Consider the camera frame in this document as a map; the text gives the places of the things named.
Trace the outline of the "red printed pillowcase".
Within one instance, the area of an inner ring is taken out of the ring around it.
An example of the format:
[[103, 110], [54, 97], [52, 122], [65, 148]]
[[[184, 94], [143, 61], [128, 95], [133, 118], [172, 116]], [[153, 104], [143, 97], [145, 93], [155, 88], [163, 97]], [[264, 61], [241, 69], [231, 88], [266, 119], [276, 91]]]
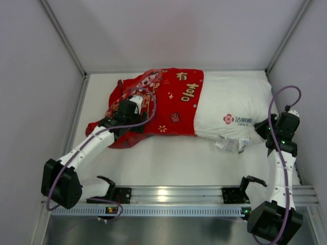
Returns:
[[136, 78], [118, 80], [108, 101], [107, 116], [118, 109], [118, 103], [129, 95], [143, 97], [141, 112], [154, 117], [145, 124], [143, 133], [127, 132], [110, 146], [112, 149], [131, 148], [140, 141], [156, 136], [194, 136], [194, 119], [204, 82], [204, 72], [198, 69], [151, 69]]

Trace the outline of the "white pillow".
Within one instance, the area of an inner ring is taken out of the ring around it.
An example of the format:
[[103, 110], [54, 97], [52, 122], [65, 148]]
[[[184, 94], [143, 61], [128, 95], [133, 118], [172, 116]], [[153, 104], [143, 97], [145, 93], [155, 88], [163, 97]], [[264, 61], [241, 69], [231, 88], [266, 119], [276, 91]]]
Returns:
[[264, 140], [254, 126], [268, 118], [271, 85], [265, 79], [205, 72], [194, 117], [198, 137], [222, 150], [241, 154]]

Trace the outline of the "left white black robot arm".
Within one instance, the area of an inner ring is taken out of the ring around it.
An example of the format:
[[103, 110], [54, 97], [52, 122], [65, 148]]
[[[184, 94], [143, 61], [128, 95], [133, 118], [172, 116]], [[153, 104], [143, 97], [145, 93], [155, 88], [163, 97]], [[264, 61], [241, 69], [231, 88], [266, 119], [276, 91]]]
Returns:
[[107, 177], [80, 180], [79, 174], [105, 148], [117, 143], [130, 130], [140, 132], [145, 127], [147, 114], [141, 113], [143, 97], [123, 99], [118, 109], [96, 125], [87, 138], [58, 160], [49, 159], [43, 169], [41, 194], [48, 201], [71, 209], [80, 200], [112, 200], [115, 183]]

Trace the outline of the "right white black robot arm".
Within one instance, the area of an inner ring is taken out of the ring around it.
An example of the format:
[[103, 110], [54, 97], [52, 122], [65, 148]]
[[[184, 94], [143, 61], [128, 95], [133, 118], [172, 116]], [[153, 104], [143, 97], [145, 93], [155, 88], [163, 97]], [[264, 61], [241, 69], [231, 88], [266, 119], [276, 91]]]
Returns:
[[267, 182], [247, 177], [245, 193], [251, 203], [246, 217], [247, 231], [255, 239], [265, 239], [269, 244], [288, 244], [303, 224], [292, 190], [297, 157], [297, 144], [292, 139], [299, 123], [298, 112], [286, 109], [254, 126], [266, 141], [269, 177]]

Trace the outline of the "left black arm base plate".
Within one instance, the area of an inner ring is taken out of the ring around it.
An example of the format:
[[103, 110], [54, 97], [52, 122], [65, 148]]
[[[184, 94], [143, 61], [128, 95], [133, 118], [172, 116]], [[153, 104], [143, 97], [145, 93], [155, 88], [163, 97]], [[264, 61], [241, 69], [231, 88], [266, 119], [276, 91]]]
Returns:
[[130, 204], [132, 189], [129, 187], [110, 187], [104, 197], [87, 199], [87, 203], [108, 203], [113, 201], [119, 204]]

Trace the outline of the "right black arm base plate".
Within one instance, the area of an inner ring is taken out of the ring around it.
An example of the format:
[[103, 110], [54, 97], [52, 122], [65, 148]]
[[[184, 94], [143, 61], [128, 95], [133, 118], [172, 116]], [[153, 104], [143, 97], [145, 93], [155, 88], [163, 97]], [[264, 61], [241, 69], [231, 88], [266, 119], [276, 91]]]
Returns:
[[224, 204], [249, 204], [249, 198], [240, 187], [222, 188]]

